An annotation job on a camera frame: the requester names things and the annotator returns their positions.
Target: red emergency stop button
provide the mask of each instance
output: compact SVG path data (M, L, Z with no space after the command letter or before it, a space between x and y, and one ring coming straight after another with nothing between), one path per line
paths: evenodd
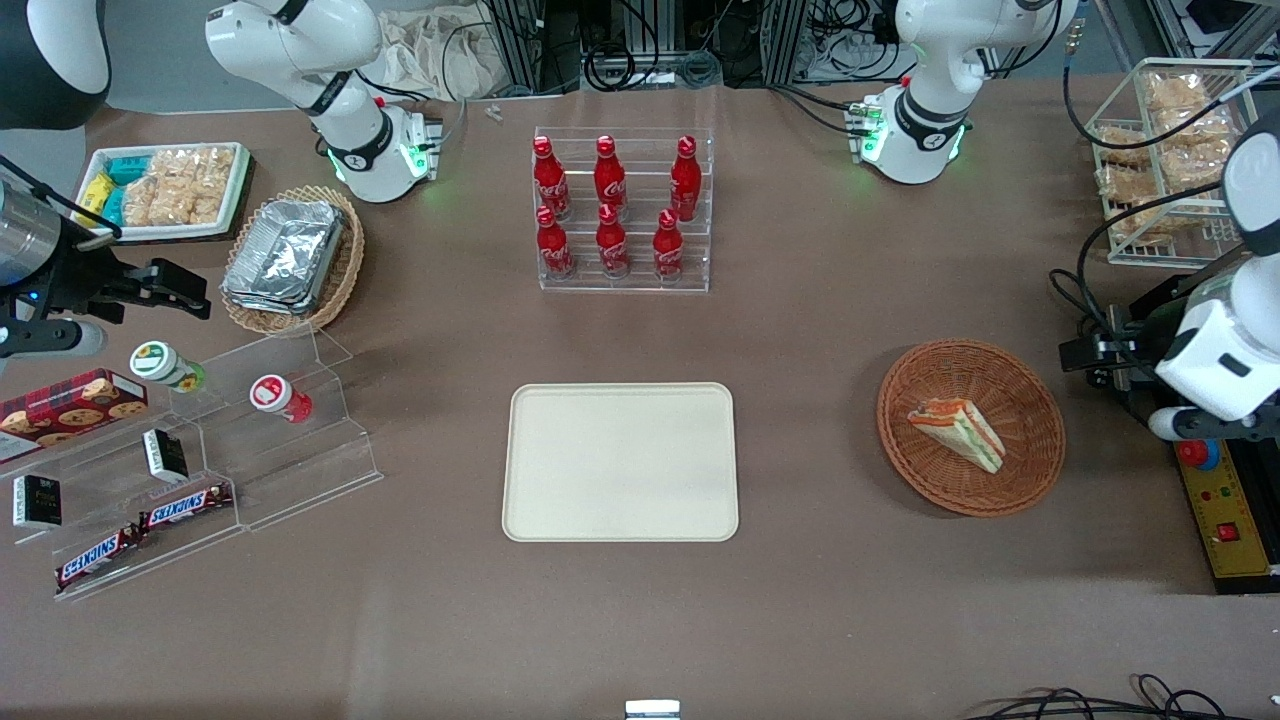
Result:
M1220 523L1217 527L1219 542L1235 542L1240 539L1240 528L1235 523Z
M1184 439L1174 447L1178 452L1178 459L1183 461L1184 465L1190 465L1197 470L1212 470L1217 468L1217 462L1221 459L1221 451L1217 448L1216 442L1204 442L1202 439Z

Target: acrylic bottle rack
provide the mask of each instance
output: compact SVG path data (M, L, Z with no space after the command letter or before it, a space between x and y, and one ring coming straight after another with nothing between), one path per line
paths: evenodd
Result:
M347 414L334 365L351 354L321 331L302 325L201 363L205 386L169 393L150 386L151 411L37 452L4 468L8 487L24 474L61 486L63 524L14 528L19 544L47 539L54 568L136 523L141 511L229 482L234 503L157 528L134 548L100 565L58 600L83 598L247 530L260 530L321 502L378 482L365 428ZM284 375L312 400L305 423L255 410L248 388L261 375ZM152 428L183 446L189 482L169 484L147 471L142 433ZM56 588L51 577L50 589Z
M568 176L572 213L561 222L568 237L577 272L564 281L547 275L538 256L538 282L549 292L676 292L705 293L712 277L712 190L716 168L716 142L709 128L554 128L540 127L535 135L550 138L556 156ZM627 172L627 211L622 227L627 232L627 255L631 272L621 279L604 274L595 228L599 225L599 202L595 196L595 140L613 136L617 156ZM658 213L671 205L671 167L676 161L676 143L682 135L698 141L698 164L703 170L698 211L689 223L680 223L685 237L684 272L678 282L663 284L654 272L653 236L658 231ZM538 186L532 184L534 210L541 204ZM530 214L532 233L538 223Z

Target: wicker basket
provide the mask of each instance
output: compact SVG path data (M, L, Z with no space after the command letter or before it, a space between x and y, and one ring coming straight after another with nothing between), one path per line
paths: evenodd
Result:
M351 201L335 190L315 186L298 187L287 190L268 202L275 200L324 201L340 208L347 214L346 227L338 238L338 250L334 252L333 263L329 265L329 274L325 277L324 288L320 292L320 302L315 310L306 315L250 310L236 305L225 295L223 295L223 305L227 307L227 313L230 314L232 320L236 320L236 324L244 329L273 334L303 323L311 323L312 328L320 329L338 316L338 313L342 311L342 307L351 297L351 291L356 288L356 275L360 274L360 264L365 259L365 231L360 225L360 218L356 215L356 209L352 208ZM241 232L236 237L236 245L232 246L230 258L227 260L227 269L230 269L232 263L236 261L236 255L244 245L248 229L253 225L253 220L257 219L259 213L265 206L266 202L260 205L257 210L253 210L253 215L241 227Z
M1007 451L989 474L911 427L924 400L966 397ZM964 515L995 518L1025 510L1057 482L1066 454L1062 416L1044 383L1004 350L972 340L913 347L893 363L876 407L881 443L893 468L931 501Z

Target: bread slice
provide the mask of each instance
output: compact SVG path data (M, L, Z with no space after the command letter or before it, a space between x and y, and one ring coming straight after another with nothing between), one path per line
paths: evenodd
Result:
M925 400L906 421L988 473L1005 462L1005 443L969 400Z

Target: red cookie box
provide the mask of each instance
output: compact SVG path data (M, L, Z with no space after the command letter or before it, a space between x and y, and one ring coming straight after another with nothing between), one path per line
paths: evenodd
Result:
M0 462L146 413L147 391L105 368L0 405Z

